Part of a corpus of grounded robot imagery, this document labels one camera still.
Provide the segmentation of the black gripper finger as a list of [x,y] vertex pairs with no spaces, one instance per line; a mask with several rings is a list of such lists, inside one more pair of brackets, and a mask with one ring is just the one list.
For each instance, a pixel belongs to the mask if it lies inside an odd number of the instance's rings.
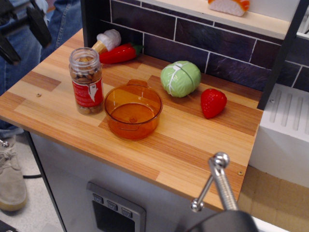
[[44,12],[40,9],[30,7],[27,8],[26,12],[32,34],[42,47],[48,47],[51,44],[52,37],[44,19]]
[[0,35],[0,56],[11,65],[18,65],[21,61],[18,53],[3,35]]

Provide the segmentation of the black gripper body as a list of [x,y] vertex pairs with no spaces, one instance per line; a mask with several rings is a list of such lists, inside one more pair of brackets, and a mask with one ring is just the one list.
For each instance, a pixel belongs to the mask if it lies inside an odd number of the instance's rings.
[[[26,10],[26,16],[18,17],[17,14]],[[18,6],[13,6],[9,0],[0,1],[0,23],[4,24],[0,29],[1,36],[7,36],[10,33],[29,26],[31,30],[36,27],[33,13],[36,13],[36,3],[34,0],[28,0]]]

